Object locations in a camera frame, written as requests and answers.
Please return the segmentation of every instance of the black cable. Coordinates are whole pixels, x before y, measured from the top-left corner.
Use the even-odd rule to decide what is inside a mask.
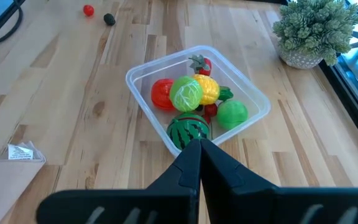
[[[16,21],[15,25],[12,27],[12,29],[9,32],[7,32],[3,37],[0,38],[0,43],[4,40],[8,39],[13,33],[15,33],[15,31],[19,28],[20,24],[23,21],[23,10],[20,7],[20,4],[17,2],[17,0],[13,0],[13,5],[19,11],[19,18],[17,18],[17,21]]]

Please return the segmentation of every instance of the butcher block countertop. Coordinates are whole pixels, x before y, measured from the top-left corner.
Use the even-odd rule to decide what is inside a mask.
[[[93,17],[82,13],[95,8]],[[32,141],[47,158],[3,223],[32,223],[64,189],[141,189],[173,161],[125,83],[144,62],[218,49],[270,100],[262,120],[220,145],[282,186],[358,187],[358,130],[322,71],[278,57],[279,5],[234,0],[26,0],[0,44],[0,153]],[[110,12],[116,25],[108,27]],[[0,30],[15,23],[17,13]],[[200,223],[209,223],[201,196]]]

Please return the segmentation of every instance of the white paper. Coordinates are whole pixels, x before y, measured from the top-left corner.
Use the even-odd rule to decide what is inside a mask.
[[[33,159],[33,150],[8,144],[8,159]]]

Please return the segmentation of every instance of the plastic container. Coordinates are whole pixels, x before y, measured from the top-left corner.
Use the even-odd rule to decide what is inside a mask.
[[[233,99],[243,102],[249,112],[248,120],[231,130],[220,128],[216,118],[212,118],[210,139],[213,143],[216,145],[223,143],[263,118],[270,111],[270,102],[267,97],[243,73],[212,47],[202,45],[192,47],[134,67],[127,72],[127,85],[153,127],[161,136],[162,141],[175,157],[179,155],[181,150],[172,143],[166,134],[166,129],[172,118],[180,114],[180,112],[166,112],[154,107],[150,91],[152,85],[161,78],[176,79],[184,75],[194,75],[193,69],[189,67],[192,61],[188,58],[199,54],[211,61],[211,78],[215,79],[220,86],[228,86],[234,94]]]

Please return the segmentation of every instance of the green toy ball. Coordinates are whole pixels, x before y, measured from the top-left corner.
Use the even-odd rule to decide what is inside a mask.
[[[173,144],[182,150],[192,139],[208,138],[209,126],[203,117],[184,113],[172,119],[167,134]]]
[[[196,109],[202,97],[202,87],[194,78],[188,76],[175,80],[169,92],[173,106],[181,112],[190,112]]]
[[[226,100],[219,104],[216,119],[224,129],[232,129],[248,118],[248,110],[237,100]]]

